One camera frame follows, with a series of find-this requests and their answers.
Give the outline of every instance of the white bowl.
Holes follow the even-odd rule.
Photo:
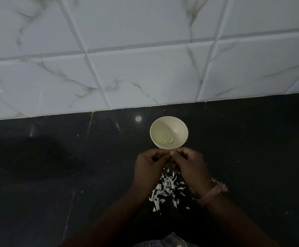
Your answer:
[[[181,147],[188,138],[188,129],[183,121],[176,117],[165,116],[153,122],[150,136],[160,149],[175,149]]]

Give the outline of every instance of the person's left hand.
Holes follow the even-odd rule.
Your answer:
[[[138,155],[132,188],[140,199],[149,197],[159,183],[162,169],[169,162],[169,153],[170,150],[151,149]]]

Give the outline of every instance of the forearm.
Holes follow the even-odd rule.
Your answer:
[[[237,246],[279,246],[222,193],[208,204],[222,233]]]
[[[134,216],[142,205],[143,197],[132,186],[116,200],[96,221],[93,226],[67,240],[61,247],[104,247],[115,243],[123,226]]]

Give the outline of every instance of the bracelet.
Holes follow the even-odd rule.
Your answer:
[[[228,187],[223,184],[222,182],[219,182],[217,181],[216,179],[211,179],[211,180],[208,180],[208,183],[209,181],[212,181],[213,183],[217,183],[217,185],[212,188],[203,198],[201,198],[198,203],[201,205],[201,206],[204,206],[206,204],[208,204],[211,199],[213,199],[215,196],[217,196],[221,191],[223,192],[228,192]]]

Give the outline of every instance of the dark surface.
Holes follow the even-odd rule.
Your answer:
[[[184,146],[204,154],[234,203],[281,245],[299,246],[299,94],[0,120],[0,246],[56,246],[93,223],[131,185],[161,116],[185,122]],[[185,192],[162,215],[146,201],[126,245],[171,231],[215,242],[196,227],[213,222]]]

